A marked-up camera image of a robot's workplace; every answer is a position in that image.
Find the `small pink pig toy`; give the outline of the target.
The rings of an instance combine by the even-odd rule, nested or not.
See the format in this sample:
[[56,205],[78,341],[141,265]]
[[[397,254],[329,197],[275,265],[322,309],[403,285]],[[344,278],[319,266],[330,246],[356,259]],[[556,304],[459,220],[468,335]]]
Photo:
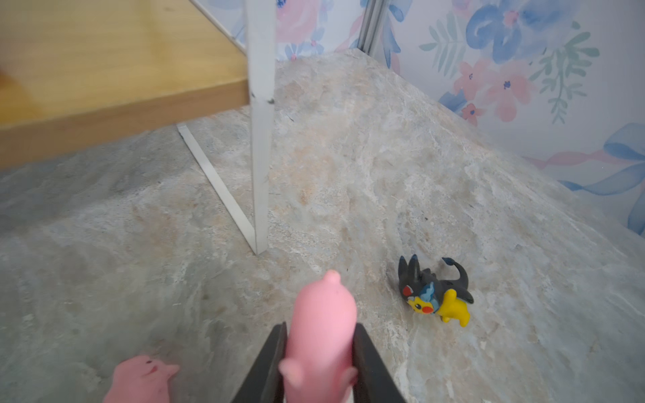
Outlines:
[[169,382],[180,371],[177,364],[139,355],[119,363],[104,403],[170,402]]

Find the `black yellow duck toy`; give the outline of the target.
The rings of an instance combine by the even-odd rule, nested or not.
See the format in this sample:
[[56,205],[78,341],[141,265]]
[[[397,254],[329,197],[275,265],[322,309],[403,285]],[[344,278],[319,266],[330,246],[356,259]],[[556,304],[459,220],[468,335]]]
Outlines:
[[443,262],[455,267],[460,277],[456,280],[440,280],[430,269],[420,269],[416,255],[410,260],[401,256],[398,264],[399,292],[414,312],[438,315],[445,323],[453,319],[461,327],[466,327],[470,322],[467,305],[474,303],[474,297],[468,290],[468,274],[460,263],[450,257],[443,257]]

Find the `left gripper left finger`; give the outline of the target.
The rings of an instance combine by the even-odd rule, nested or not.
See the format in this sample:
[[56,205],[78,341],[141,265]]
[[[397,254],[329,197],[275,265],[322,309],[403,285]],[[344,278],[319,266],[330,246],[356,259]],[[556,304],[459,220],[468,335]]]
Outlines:
[[287,347],[287,324],[275,325],[232,403],[282,403],[284,381],[278,366]]

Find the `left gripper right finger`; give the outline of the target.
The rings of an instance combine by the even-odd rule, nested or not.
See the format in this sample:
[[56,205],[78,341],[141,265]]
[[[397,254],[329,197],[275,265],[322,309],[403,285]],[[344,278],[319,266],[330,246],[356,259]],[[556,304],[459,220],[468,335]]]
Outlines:
[[356,324],[354,331],[353,365],[358,370],[358,378],[353,387],[354,402],[406,402],[361,323]]

